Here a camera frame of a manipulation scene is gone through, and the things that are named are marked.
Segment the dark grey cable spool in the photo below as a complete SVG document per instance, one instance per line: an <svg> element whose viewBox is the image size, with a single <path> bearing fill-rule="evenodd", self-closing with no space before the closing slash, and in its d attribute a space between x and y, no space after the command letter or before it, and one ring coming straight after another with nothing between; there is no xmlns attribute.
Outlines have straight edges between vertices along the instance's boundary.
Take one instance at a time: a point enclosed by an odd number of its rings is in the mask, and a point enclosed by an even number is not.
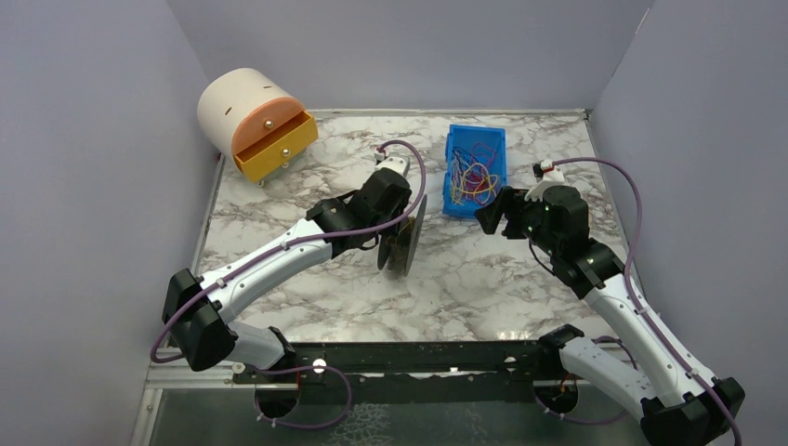
<svg viewBox="0 0 788 446"><path fill-rule="evenodd" d="M426 209L427 196L420 200L415 216L409 216L403 220L392 235L381 238L377 254L377 268L379 270L391 269L402 277L410 273Z"/></svg>

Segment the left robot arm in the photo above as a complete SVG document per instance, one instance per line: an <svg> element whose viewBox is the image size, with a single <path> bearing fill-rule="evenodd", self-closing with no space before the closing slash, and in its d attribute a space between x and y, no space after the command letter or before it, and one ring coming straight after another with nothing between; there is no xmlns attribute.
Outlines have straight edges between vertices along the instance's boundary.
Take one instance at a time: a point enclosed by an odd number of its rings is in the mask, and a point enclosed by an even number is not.
<svg viewBox="0 0 788 446"><path fill-rule="evenodd" d="M256 329L237 317L259 297L305 269L368 250L404 219L412 190L407 170L379 164L351 192L317 202L282 236L202 278L190 269L173 274L162 320L194 372L235 360L267 370L294 351L274 328Z"/></svg>

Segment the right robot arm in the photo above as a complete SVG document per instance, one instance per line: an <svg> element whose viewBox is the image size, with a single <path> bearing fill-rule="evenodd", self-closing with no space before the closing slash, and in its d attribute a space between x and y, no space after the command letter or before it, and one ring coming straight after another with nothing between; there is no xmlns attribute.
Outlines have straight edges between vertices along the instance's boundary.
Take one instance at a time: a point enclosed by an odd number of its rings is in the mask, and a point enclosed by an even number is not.
<svg viewBox="0 0 788 446"><path fill-rule="evenodd" d="M706 445L733 430L744 399L732 377L718 378L684 348L648 306L608 245L589 234L580 192L548 188L540 200L504 187L474 213L493 234L500 220L509 240L527 240L549 256L554 275L620 337L637 367L603 352L570 328L552 332L560 366L602 390L639 422L651 445Z"/></svg>

